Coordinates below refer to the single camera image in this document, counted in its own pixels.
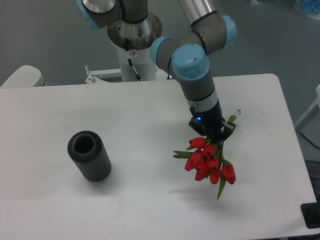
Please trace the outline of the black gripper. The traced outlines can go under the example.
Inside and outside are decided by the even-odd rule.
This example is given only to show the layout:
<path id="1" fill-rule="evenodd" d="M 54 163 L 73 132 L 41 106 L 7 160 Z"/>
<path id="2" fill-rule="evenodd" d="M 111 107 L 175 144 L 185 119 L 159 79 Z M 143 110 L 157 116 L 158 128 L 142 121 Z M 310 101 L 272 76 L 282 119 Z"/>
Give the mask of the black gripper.
<path id="1" fill-rule="evenodd" d="M 196 106 L 189 108 L 192 118 L 189 126 L 202 137 L 217 137 L 218 141 L 226 141 L 234 132 L 236 124 L 225 122 L 220 101 L 206 111 L 196 111 Z"/>

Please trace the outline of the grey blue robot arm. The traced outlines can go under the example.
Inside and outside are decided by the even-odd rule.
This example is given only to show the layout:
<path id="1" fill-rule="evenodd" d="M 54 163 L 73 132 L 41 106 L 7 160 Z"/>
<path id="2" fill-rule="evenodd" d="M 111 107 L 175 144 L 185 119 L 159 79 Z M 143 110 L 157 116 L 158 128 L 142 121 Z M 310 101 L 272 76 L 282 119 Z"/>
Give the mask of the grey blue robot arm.
<path id="1" fill-rule="evenodd" d="M 160 19 L 146 0 L 79 0 L 93 30 L 106 28 L 117 49 L 123 82 L 153 81 L 162 70 L 176 80 L 188 102 L 189 125 L 200 135 L 225 141 L 235 125 L 223 118 L 208 55 L 237 38 L 235 22 L 219 15 L 211 0 L 180 2 L 191 31 L 176 39 L 163 36 Z"/>

